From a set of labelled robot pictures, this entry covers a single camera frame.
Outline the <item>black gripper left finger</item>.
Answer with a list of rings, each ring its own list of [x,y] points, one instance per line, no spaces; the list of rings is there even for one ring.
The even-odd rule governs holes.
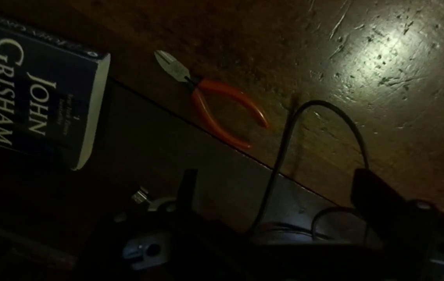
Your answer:
[[[191,212],[195,206],[195,195],[198,188],[198,169],[187,169],[177,194],[177,209],[180,212]]]

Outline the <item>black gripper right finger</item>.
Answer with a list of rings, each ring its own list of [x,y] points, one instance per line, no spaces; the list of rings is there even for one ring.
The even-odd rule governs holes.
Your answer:
[[[356,170],[351,202],[396,256],[444,261],[444,211],[437,205],[406,198],[368,169]]]

